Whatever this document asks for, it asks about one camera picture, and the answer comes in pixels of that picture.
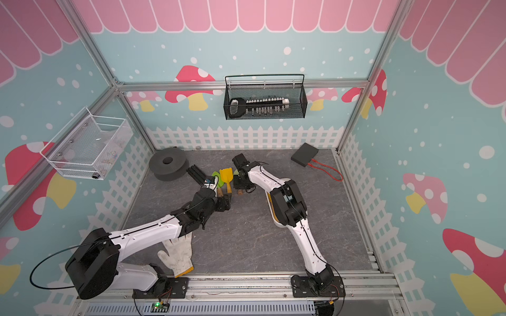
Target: black box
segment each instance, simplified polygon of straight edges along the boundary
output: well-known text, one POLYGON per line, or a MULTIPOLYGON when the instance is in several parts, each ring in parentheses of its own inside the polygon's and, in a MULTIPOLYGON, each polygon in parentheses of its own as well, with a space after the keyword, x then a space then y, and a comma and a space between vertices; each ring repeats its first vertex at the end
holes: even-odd
POLYGON ((302 167, 305 167, 317 153, 318 148, 313 147, 308 143, 303 143, 302 146, 292 155, 291 159, 302 167))

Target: black wire basket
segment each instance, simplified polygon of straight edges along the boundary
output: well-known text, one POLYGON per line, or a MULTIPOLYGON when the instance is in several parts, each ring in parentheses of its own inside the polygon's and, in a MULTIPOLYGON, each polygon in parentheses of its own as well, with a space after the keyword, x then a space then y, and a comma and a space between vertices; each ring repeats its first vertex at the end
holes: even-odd
POLYGON ((303 74, 225 77, 228 120, 304 118, 308 100, 303 74))

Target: mounting plate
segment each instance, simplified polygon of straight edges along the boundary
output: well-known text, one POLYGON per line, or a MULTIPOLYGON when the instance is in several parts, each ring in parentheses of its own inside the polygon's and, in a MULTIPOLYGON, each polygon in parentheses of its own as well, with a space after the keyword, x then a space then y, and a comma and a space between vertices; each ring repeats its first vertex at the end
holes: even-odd
POLYGON ((188 289, 188 278, 167 278, 164 286, 164 291, 158 293, 157 291, 140 291, 134 290, 134 298, 143 299, 143 298, 185 298, 186 291, 188 289))
MULTIPOLYGON (((315 297, 315 294, 311 291, 311 286, 309 284, 308 277, 301 276, 293 276, 291 277, 291 290, 293 293, 293 297, 315 297)), ((332 297, 337 297, 335 293, 335 289, 338 289, 339 297, 345 297, 346 291, 343 284, 343 279, 341 277, 334 276, 334 279, 330 283, 330 285, 325 289, 321 297, 329 297, 332 294, 332 297)))

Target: red mushroom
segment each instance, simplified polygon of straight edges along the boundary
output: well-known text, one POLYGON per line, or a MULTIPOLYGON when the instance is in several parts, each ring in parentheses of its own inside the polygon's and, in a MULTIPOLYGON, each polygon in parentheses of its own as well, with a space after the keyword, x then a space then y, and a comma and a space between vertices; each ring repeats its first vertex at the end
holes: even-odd
POLYGON ((17 237, 3 237, 0 238, 0 261, 11 252, 19 242, 17 237))
MULTIPOLYGON (((189 81, 215 81, 206 71, 195 66, 184 66, 176 76, 175 81, 189 82, 189 81)), ((221 90, 200 90, 200 91, 167 91, 165 99, 170 103, 178 103, 188 98, 190 102, 188 108, 190 111, 203 111, 207 109, 207 103, 204 100, 203 93, 219 96, 223 92, 221 90)))
MULTIPOLYGON (((46 144, 45 142, 36 142, 21 145, 5 157, 7 191, 16 185, 30 168, 41 159, 39 151, 46 144)), ((47 152, 52 145, 50 144, 44 152, 47 152)), ((75 181, 64 179, 56 173, 56 170, 52 170, 16 210, 13 215, 14 224, 21 231, 33 228, 42 216, 46 197, 53 199, 59 208, 64 208, 75 194, 76 186, 75 181)))
MULTIPOLYGON (((349 103, 358 100, 360 95, 360 88, 351 88, 348 90, 342 97, 343 102, 349 103)), ((383 108, 385 107, 385 100, 387 99, 387 75, 384 70, 381 70, 379 73, 379 77, 376 80, 376 83, 372 87, 371 94, 369 98, 365 102, 362 111, 360 114, 363 118, 368 119, 369 117, 369 109, 371 105, 374 104, 374 109, 376 110, 376 114, 380 116, 383 113, 383 108)))
POLYGON ((506 251, 453 229, 443 231, 446 248, 471 275, 451 274, 462 301, 474 315, 506 311, 506 251))

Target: mushroom wallpaper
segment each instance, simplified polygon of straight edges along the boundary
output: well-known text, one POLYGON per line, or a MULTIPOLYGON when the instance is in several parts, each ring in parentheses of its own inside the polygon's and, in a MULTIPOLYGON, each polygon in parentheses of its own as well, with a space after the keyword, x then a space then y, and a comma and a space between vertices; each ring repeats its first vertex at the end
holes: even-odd
POLYGON ((413 316, 506 315, 505 14, 415 0, 343 149, 413 316))

